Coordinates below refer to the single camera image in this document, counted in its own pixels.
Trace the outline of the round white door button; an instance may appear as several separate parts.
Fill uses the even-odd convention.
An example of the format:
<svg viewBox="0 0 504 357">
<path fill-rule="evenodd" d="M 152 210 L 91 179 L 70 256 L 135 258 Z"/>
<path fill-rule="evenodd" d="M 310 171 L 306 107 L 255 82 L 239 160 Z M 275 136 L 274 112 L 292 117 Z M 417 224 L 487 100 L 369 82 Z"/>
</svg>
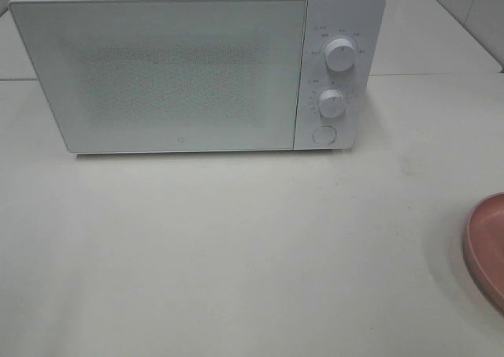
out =
<svg viewBox="0 0 504 357">
<path fill-rule="evenodd" d="M 332 126 L 320 126 L 313 132 L 313 141 L 321 145 L 331 145 L 337 138 L 337 131 Z"/>
</svg>

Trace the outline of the white microwave door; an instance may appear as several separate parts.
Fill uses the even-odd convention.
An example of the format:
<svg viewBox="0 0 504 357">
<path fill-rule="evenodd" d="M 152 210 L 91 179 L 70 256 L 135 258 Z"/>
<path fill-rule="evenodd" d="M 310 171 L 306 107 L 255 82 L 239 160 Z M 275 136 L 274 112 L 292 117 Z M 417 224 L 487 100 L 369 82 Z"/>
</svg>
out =
<svg viewBox="0 0 504 357">
<path fill-rule="evenodd" d="M 72 153 L 289 149 L 306 4 L 12 6 Z"/>
</svg>

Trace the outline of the pink round plate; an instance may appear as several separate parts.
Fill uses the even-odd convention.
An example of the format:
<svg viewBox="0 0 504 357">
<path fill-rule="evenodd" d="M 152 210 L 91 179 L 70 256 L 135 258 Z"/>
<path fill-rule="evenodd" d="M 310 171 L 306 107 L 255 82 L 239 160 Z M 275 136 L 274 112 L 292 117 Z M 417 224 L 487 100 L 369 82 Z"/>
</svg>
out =
<svg viewBox="0 0 504 357">
<path fill-rule="evenodd" d="M 503 194 L 482 199 L 469 214 L 463 234 L 469 274 L 499 310 L 503 310 Z"/>
</svg>

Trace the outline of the lower white timer knob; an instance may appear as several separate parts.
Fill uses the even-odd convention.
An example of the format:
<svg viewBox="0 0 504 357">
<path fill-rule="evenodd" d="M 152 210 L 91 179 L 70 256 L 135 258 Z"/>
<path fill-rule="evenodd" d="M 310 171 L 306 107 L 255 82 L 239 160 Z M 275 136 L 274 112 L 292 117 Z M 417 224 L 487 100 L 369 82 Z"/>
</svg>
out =
<svg viewBox="0 0 504 357">
<path fill-rule="evenodd" d="M 344 94 L 338 89 L 322 91 L 318 96 L 317 108 L 322 117 L 337 118 L 342 116 L 347 107 Z"/>
</svg>

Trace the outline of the white microwave oven body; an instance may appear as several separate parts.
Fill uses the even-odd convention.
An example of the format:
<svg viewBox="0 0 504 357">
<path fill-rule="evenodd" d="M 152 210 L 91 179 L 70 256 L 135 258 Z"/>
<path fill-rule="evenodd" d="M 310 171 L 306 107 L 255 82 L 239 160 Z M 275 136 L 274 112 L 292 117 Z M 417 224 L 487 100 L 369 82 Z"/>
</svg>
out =
<svg viewBox="0 0 504 357">
<path fill-rule="evenodd" d="M 15 3 L 197 1 L 237 2 L 270 0 L 10 0 L 9 11 L 12 14 L 12 6 Z M 373 55 L 378 35 L 380 33 L 380 26 L 386 2 L 385 0 L 303 1 L 306 4 L 306 13 L 302 37 L 302 53 L 299 68 L 298 100 L 295 113 L 293 145 L 289 149 L 246 151 L 348 149 L 355 141 L 357 134 L 358 111 L 361 108 L 366 84 L 369 78 L 369 71 L 372 66 Z M 354 66 L 351 69 L 340 73 L 332 72 L 327 68 L 323 52 L 326 43 L 334 39 L 337 35 L 347 35 L 351 37 L 357 47 L 357 58 Z M 318 96 L 322 91 L 328 89 L 338 89 L 345 96 L 347 108 L 345 113 L 340 117 L 325 118 L 319 113 L 317 108 Z M 331 145 L 321 145 L 313 141 L 313 132 L 320 126 L 324 125 L 332 126 L 337 131 L 337 138 Z"/>
</svg>

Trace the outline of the upper white power knob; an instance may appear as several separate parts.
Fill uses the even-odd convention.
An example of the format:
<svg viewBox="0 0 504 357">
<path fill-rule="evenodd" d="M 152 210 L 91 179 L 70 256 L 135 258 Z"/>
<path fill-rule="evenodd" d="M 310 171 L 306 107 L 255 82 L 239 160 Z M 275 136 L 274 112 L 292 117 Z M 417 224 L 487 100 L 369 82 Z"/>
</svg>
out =
<svg viewBox="0 0 504 357">
<path fill-rule="evenodd" d="M 337 35 L 328 41 L 323 49 L 327 68 L 335 73 L 351 69 L 357 58 L 357 47 L 351 37 Z"/>
</svg>

